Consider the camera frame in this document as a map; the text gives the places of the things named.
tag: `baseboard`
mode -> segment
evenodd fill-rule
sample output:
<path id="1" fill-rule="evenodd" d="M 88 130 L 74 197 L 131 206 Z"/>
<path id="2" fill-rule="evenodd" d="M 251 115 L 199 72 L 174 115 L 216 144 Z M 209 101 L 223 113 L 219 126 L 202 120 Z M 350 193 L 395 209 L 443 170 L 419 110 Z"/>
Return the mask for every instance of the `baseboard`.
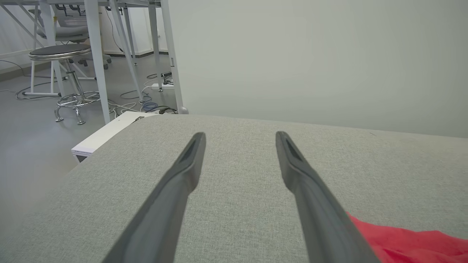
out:
<path id="1" fill-rule="evenodd" d="M 169 52 L 167 50 L 162 50 L 162 51 L 159 51 L 159 53 L 161 55 L 168 55 Z M 116 52 L 116 51 L 104 51 L 104 54 L 107 54 L 111 57 L 120 57 L 120 58 L 124 58 L 125 55 L 122 53 L 122 52 Z M 143 57 L 146 57 L 146 56 L 149 56 L 149 55 L 152 55 L 154 54 L 154 51 L 151 49 L 151 50 L 147 50 L 147 51 L 143 51 L 143 52 L 137 52 L 137 54 L 135 55 L 136 58 L 143 58 Z"/>
<path id="2" fill-rule="evenodd" d="M 24 74 L 29 75 L 31 74 L 31 63 L 20 65 L 23 68 Z M 34 72 L 38 72 L 44 69 L 51 68 L 51 63 L 49 62 L 36 62 L 36 66 L 34 67 Z M 23 71 L 20 68 L 5 68 L 0 70 L 0 81 L 14 79 L 20 76 L 23 76 Z"/>

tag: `chair base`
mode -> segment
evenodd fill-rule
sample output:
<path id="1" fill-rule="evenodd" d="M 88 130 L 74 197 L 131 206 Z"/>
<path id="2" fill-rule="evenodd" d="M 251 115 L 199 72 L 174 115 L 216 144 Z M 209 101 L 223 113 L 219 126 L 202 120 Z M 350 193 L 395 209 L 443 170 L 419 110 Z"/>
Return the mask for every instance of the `chair base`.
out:
<path id="1" fill-rule="evenodd" d="M 61 98 L 57 102 L 57 107 L 55 108 L 55 121 L 60 122 L 63 121 L 63 118 L 60 117 L 59 110 L 61 108 L 72 108 L 75 110 L 76 118 L 78 119 L 78 125 L 85 124 L 81 118 L 80 108 L 86 105 L 89 105 L 94 102 L 100 101 L 99 92 L 95 91 L 84 91 L 81 94 L 70 94 L 63 98 Z"/>

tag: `gray baseboard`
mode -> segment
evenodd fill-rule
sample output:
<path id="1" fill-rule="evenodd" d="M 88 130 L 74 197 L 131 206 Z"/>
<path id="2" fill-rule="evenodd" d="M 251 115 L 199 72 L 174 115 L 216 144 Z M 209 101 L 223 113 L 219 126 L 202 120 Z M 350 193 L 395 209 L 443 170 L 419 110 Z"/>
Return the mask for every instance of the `gray baseboard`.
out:
<path id="1" fill-rule="evenodd" d="M 31 64 L 29 65 L 20 65 L 23 68 L 24 74 L 29 75 L 31 74 Z M 45 63 L 38 63 L 34 67 L 34 72 L 38 72 L 44 69 L 51 68 L 50 62 Z M 7 68 L 4 70 L 0 70 L 0 81 L 14 79 L 16 77 L 23 76 L 23 71 L 20 68 L 11 70 L 11 68 Z"/>
<path id="2" fill-rule="evenodd" d="M 160 53 L 161 55 L 169 55 L 168 52 L 161 52 L 161 51 L 160 51 L 159 53 Z M 148 53 L 145 53 L 145 54 L 141 54 L 141 55 L 136 55 L 135 57 L 136 57 L 136 58 L 143 58 L 143 57 L 146 57 L 146 56 L 149 56 L 149 55 L 152 55 L 152 54 L 154 54 L 153 51 L 148 52 Z M 125 58 L 125 55 L 124 55 L 124 54 L 107 54 L 107 55 L 109 55 L 109 56 L 111 56 L 111 57 Z"/>

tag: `upholstered surface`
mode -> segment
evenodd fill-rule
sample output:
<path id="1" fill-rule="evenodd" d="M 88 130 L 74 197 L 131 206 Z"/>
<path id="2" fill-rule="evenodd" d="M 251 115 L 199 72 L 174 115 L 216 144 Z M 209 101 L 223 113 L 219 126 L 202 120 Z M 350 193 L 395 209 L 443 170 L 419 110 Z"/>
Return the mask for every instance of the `upholstered surface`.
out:
<path id="1" fill-rule="evenodd" d="M 360 220 L 468 238 L 468 139 L 194 115 L 145 117 L 65 176 L 0 243 L 2 262 L 100 262 L 191 136 L 205 132 L 175 262 L 306 262 L 275 132 Z"/>

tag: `office chair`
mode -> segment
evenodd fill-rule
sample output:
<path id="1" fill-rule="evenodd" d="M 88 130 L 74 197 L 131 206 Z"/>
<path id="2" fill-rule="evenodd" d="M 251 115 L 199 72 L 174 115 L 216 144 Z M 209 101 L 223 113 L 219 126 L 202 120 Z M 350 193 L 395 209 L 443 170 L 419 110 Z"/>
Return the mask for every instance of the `office chair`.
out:
<path id="1" fill-rule="evenodd" d="M 77 44 L 85 42 L 89 38 L 88 26 L 86 25 L 86 16 L 80 15 L 80 17 L 83 17 L 83 19 L 68 19 L 68 17 L 73 16 L 68 15 L 66 11 L 64 12 L 64 14 L 58 12 L 59 10 L 63 9 L 57 9 L 57 7 L 53 7 L 53 10 L 56 16 L 58 17 L 58 24 L 60 25 L 60 27 L 57 27 L 55 30 L 55 40 L 61 42 L 73 42 Z M 34 15 L 34 9 L 30 9 L 28 11 Z M 41 17 L 41 10 L 37 11 L 37 20 L 39 21 L 41 26 L 44 27 L 44 21 Z M 45 32 L 43 32 L 39 28 L 37 29 L 37 34 L 44 39 L 47 38 Z M 104 69 L 108 69 L 108 63 L 112 63 L 110 56 L 103 54 L 102 59 L 104 60 Z M 78 61 L 78 63 L 83 64 L 84 66 L 88 66 L 87 60 L 92 59 L 82 58 Z"/>

